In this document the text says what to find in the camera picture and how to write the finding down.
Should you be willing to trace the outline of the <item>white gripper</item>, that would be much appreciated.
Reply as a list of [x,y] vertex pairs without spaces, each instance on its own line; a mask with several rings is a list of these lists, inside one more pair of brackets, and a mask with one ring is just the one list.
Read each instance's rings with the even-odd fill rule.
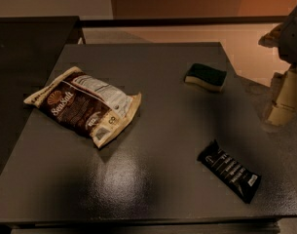
[[277,48],[279,58],[296,65],[272,78],[272,99],[266,121],[274,126],[288,123],[297,112],[297,6],[283,23],[262,36],[258,44]]

